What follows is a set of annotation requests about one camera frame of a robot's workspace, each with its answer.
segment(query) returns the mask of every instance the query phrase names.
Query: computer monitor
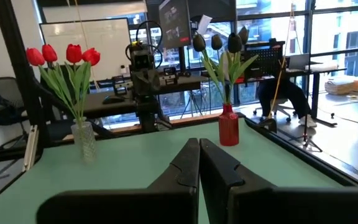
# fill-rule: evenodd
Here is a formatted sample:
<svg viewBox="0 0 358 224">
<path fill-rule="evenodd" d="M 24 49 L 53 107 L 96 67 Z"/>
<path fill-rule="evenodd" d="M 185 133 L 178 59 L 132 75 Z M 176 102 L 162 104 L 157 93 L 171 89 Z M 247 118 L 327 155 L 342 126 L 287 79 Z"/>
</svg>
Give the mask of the computer monitor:
<svg viewBox="0 0 358 224">
<path fill-rule="evenodd" d="M 187 0 L 165 0 L 158 7 L 166 49 L 191 44 L 190 18 Z"/>
</svg>

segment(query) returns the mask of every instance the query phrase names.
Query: green table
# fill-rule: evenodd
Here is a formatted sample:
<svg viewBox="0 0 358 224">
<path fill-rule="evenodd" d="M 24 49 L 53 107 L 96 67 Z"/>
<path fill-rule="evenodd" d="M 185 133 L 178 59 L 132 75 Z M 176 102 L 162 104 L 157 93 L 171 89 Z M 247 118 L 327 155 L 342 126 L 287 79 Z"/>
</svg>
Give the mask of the green table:
<svg viewBox="0 0 358 224">
<path fill-rule="evenodd" d="M 342 187 L 240 120 L 240 144 L 222 147 L 250 170 L 277 186 Z M 74 145 L 45 149 L 33 168 L 0 195 L 0 223 L 35 223 L 39 205 L 66 190 L 147 187 L 167 167 L 189 138 L 219 145 L 218 124 L 209 123 L 159 133 L 98 141 L 97 160 L 82 163 Z M 200 189 L 199 223 L 208 223 Z"/>
</svg>

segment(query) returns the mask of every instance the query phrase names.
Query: desk leg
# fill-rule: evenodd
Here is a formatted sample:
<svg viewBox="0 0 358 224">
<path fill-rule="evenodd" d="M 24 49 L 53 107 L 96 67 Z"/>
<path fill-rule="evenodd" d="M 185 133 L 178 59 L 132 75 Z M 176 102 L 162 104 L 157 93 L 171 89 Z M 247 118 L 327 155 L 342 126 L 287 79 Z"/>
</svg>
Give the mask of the desk leg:
<svg viewBox="0 0 358 224">
<path fill-rule="evenodd" d="M 319 119 L 317 117 L 318 112 L 318 96 L 320 92 L 320 73 L 314 73 L 313 74 L 313 91 L 311 94 L 311 117 L 314 118 L 317 122 L 328 126 L 328 127 L 335 127 L 337 125 L 337 122 L 334 120 L 328 120 L 328 119 Z"/>
</svg>

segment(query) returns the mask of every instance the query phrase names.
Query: floor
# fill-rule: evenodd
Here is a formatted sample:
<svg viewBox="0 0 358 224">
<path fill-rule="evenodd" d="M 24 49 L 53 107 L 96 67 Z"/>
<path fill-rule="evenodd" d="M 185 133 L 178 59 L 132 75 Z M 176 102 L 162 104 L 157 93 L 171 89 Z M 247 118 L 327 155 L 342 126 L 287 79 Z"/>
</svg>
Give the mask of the floor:
<svg viewBox="0 0 358 224">
<path fill-rule="evenodd" d="M 239 109 L 239 111 L 259 122 L 258 115 L 252 113 L 254 108 L 259 106 L 249 105 Z M 347 96 L 322 93 L 319 96 L 318 113 L 319 118 L 326 119 L 331 119 L 330 114 L 335 113 L 334 120 L 338 125 L 335 128 L 330 128 L 318 124 L 317 128 L 308 129 L 308 134 L 312 136 L 314 143 L 323 152 L 317 152 L 314 147 L 307 147 L 305 150 L 358 179 L 358 103 L 350 102 Z M 292 117 L 290 123 L 286 121 L 286 118 L 283 114 L 277 115 L 278 128 L 285 133 L 279 133 L 279 135 L 286 139 L 302 136 L 303 128 L 298 125 L 298 118 Z M 294 142 L 297 146 L 303 147 L 302 140 Z M 0 179 L 0 190 L 20 173 L 22 165 L 23 160 L 0 162 L 0 177 L 9 175 Z"/>
</svg>

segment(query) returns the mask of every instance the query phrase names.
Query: black office chair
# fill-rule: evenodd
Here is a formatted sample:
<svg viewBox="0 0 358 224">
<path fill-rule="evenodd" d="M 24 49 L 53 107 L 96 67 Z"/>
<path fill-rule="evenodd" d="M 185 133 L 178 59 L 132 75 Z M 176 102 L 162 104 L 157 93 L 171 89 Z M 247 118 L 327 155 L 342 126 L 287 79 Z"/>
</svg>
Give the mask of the black office chair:
<svg viewBox="0 0 358 224">
<path fill-rule="evenodd" d="M 48 130 L 52 140 L 62 140 L 65 136 L 71 134 L 71 126 L 74 124 L 71 118 L 71 112 L 66 107 L 66 105 L 53 94 L 51 91 L 48 91 L 41 83 L 33 77 L 32 79 L 36 92 L 39 94 L 43 102 L 48 102 L 52 106 L 58 108 L 58 110 L 65 113 L 69 119 L 66 120 L 56 120 L 48 125 Z M 98 137 L 101 139 L 111 139 L 116 136 L 106 128 L 95 124 L 92 120 L 87 119 L 92 124 L 93 131 L 98 134 Z"/>
<path fill-rule="evenodd" d="M 26 120 L 28 120 L 27 112 L 16 79 L 0 77 L 0 126 L 19 123 L 22 129 L 20 136 L 5 142 L 1 147 L 11 143 L 14 143 L 11 147 L 15 147 L 21 141 L 27 142 L 28 134 L 23 126 L 23 122 Z"/>
</svg>

